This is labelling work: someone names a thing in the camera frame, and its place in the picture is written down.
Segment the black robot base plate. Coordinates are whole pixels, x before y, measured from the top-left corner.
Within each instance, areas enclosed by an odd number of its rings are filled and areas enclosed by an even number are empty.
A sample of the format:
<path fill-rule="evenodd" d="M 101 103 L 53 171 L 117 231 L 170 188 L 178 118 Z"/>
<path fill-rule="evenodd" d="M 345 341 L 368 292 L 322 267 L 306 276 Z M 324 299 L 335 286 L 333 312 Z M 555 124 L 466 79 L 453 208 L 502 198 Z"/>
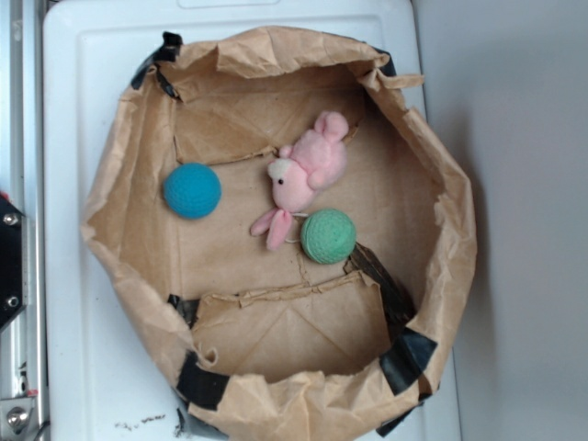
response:
<path fill-rule="evenodd" d="M 1 192 L 1 332 L 25 309 L 25 226 L 26 217 L 7 193 Z"/>

